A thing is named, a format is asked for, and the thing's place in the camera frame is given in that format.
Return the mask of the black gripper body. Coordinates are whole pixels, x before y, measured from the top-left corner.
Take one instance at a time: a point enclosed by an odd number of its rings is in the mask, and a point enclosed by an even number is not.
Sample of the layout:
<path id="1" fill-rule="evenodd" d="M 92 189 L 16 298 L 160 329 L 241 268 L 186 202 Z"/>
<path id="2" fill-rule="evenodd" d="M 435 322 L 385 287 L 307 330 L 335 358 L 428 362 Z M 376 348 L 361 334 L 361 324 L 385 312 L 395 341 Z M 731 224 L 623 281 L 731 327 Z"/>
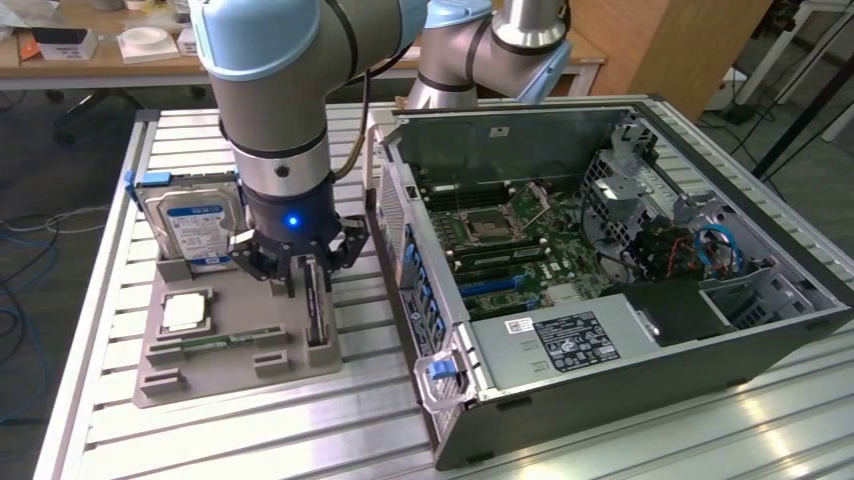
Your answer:
<path id="1" fill-rule="evenodd" d="M 277 253 L 289 244 L 295 253 L 307 253 L 309 241 L 328 244 L 341 231 L 340 217 L 335 211 L 333 177 L 307 192 L 277 197 L 242 187 L 256 242 L 268 252 Z"/>

